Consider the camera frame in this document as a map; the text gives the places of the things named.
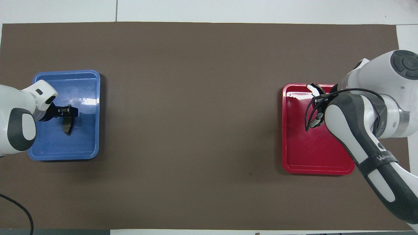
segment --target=robotic arm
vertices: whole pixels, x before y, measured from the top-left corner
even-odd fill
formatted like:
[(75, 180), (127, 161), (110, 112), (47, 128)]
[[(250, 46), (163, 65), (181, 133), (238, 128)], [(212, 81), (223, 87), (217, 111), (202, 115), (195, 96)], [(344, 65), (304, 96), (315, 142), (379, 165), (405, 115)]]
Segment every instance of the robotic arm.
[(400, 167), (378, 140), (418, 130), (418, 55), (398, 50), (363, 59), (333, 88), (334, 95), (314, 84), (308, 88), (319, 93), (310, 126), (325, 121), (382, 203), (418, 232), (418, 177)]
[(46, 81), (17, 90), (0, 85), (0, 157), (28, 150), (35, 141), (35, 121), (63, 117), (62, 129), (70, 135), (78, 109), (55, 106), (57, 91)]

